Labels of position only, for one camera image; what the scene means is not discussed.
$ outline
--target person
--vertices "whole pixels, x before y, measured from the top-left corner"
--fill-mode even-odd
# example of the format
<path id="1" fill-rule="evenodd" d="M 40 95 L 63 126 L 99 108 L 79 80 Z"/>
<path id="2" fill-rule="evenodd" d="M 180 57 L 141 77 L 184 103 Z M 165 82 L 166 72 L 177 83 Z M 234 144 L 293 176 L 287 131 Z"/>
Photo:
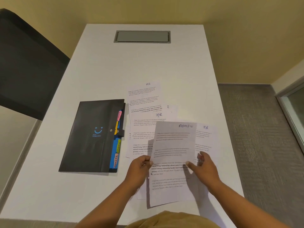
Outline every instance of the person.
<path id="1" fill-rule="evenodd" d="M 233 189 L 225 185 L 219 178 L 217 168 L 210 156 L 205 152 L 198 154 L 198 165 L 187 161 L 186 165 L 208 188 L 223 207 L 226 214 L 237 228 L 251 227 L 289 227 L 250 203 Z M 134 159 L 127 171 L 125 180 L 93 211 L 83 218 L 76 228 L 111 228 L 115 227 L 127 202 L 144 183 L 152 166 L 150 157 L 143 155 Z M 127 226 L 127 228 L 148 227 L 218 227 L 212 221 L 198 215 L 164 211 L 151 218 L 142 219 Z"/>

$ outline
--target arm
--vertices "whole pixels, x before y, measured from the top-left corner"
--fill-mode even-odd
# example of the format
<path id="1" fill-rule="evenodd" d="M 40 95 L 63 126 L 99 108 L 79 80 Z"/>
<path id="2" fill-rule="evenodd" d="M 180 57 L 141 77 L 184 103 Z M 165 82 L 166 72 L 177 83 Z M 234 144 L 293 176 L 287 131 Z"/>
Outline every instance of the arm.
<path id="1" fill-rule="evenodd" d="M 123 210 L 139 187 L 145 182 L 152 161 L 150 156 L 140 156 L 131 162 L 125 180 L 94 210 L 84 217 L 75 228 L 115 228 Z"/>
<path id="2" fill-rule="evenodd" d="M 215 196 L 236 227 L 289 227 L 222 183 L 219 179 L 217 168 L 207 153 L 201 151 L 198 154 L 198 159 L 203 161 L 199 162 L 198 166 L 191 162 L 186 162 L 186 165 L 207 186 L 209 192 Z"/>

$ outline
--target person's right arm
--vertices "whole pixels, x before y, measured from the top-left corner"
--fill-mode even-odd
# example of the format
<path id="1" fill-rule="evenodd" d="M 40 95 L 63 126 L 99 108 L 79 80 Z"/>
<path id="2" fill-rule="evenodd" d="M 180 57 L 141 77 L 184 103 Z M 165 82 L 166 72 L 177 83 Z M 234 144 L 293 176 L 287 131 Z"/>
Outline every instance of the person's right arm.
<path id="1" fill-rule="evenodd" d="M 199 162 L 198 166 L 191 162 L 186 162 L 186 165 L 215 196 L 237 228 L 289 227 L 225 185 L 220 180 L 217 168 L 207 153 L 201 151 L 198 159 L 203 161 Z"/>

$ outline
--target smiley face logo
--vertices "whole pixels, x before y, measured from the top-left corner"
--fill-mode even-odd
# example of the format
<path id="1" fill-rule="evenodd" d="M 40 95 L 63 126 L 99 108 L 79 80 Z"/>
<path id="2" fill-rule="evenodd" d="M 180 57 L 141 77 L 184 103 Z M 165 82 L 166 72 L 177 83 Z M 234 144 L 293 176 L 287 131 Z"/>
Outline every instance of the smiley face logo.
<path id="1" fill-rule="evenodd" d="M 96 132 L 96 129 L 97 129 L 97 127 L 95 127 L 95 130 L 94 130 L 95 133 L 101 133 L 102 130 L 99 132 Z"/>

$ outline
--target hand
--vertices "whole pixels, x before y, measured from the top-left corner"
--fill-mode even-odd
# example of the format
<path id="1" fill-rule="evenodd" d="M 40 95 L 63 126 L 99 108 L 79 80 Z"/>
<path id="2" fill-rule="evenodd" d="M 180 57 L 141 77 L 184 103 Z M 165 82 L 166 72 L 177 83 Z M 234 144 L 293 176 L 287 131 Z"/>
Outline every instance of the hand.
<path id="1" fill-rule="evenodd" d="M 200 151 L 200 153 L 197 154 L 197 158 L 199 160 L 197 166 L 189 161 L 186 162 L 186 165 L 193 170 L 198 179 L 208 188 L 210 193 L 213 194 L 213 191 L 216 189 L 218 184 L 221 183 L 217 168 L 209 154 Z"/>
<path id="2" fill-rule="evenodd" d="M 124 182 L 134 193 L 145 182 L 152 164 L 150 156 L 147 155 L 140 156 L 131 162 Z"/>

